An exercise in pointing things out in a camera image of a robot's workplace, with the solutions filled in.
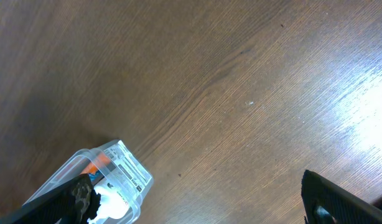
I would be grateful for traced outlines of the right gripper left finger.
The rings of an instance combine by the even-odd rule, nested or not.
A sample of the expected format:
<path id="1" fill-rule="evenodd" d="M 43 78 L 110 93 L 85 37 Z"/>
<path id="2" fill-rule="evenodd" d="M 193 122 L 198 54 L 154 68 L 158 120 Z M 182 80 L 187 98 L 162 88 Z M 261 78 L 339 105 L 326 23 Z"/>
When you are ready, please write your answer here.
<path id="1" fill-rule="evenodd" d="M 87 224 L 96 218 L 100 200 L 89 175 L 82 174 L 0 218 L 0 224 Z"/>

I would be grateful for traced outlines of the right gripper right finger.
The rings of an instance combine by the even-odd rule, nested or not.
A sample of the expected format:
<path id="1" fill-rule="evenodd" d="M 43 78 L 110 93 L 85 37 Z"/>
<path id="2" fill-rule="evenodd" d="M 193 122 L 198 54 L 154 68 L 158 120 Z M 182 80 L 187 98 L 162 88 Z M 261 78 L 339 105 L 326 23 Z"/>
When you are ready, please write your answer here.
<path id="1" fill-rule="evenodd" d="M 306 170 L 301 184 L 307 224 L 382 223 L 382 207 L 366 203 L 316 172 Z"/>

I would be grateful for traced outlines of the orange tablet tube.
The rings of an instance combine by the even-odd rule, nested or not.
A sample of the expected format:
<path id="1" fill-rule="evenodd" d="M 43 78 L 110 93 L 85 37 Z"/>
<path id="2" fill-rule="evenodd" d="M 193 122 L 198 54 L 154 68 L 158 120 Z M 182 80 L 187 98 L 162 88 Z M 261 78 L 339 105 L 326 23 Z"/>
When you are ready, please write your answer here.
<path id="1" fill-rule="evenodd" d="M 105 153 L 99 153 L 95 159 L 87 164 L 81 174 L 96 175 L 100 167 L 107 166 L 111 163 L 111 159 Z"/>

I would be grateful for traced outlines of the clear plastic container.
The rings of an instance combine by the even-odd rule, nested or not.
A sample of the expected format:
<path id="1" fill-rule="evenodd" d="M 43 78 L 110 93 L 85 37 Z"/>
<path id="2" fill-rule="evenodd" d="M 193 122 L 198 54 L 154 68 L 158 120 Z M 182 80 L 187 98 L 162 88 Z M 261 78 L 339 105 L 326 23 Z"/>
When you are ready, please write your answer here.
<path id="1" fill-rule="evenodd" d="M 40 197 L 63 183 L 81 175 L 82 170 L 99 153 L 105 153 L 111 163 L 100 167 L 107 182 L 114 185 L 119 195 L 128 202 L 129 210 L 123 218 L 108 218 L 97 224 L 134 223 L 141 214 L 141 205 L 154 179 L 151 173 L 133 156 L 121 140 L 113 140 L 93 149 L 81 149 L 74 153 L 28 200 Z"/>

